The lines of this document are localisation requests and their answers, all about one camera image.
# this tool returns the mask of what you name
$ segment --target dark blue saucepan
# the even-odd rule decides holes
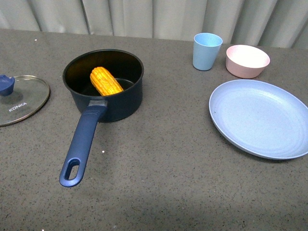
[[[91,71],[103,66],[117,79],[123,92],[101,96],[90,81]],[[84,175],[97,122],[114,122],[133,114],[142,102],[143,64],[135,55],[121,50],[98,50],[71,61],[63,82],[82,113],[60,173],[65,187],[78,185]],[[76,176],[71,171],[78,166]]]

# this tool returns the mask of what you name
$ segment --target handle hole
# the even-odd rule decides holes
[[[79,169],[80,161],[78,159],[71,160],[68,164],[68,168],[65,173],[65,179],[71,180],[74,179],[77,175]]]

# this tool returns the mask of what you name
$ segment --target yellow corn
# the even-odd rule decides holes
[[[102,95],[112,95],[123,91],[121,85],[104,67],[96,67],[90,74],[90,80],[96,90]]]

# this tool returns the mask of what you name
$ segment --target blue lid knob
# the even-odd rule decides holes
[[[0,95],[8,96],[13,93],[15,78],[9,78],[6,75],[0,75]]]

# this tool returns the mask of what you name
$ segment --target curtain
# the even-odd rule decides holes
[[[308,49],[308,0],[0,0],[0,28]]]

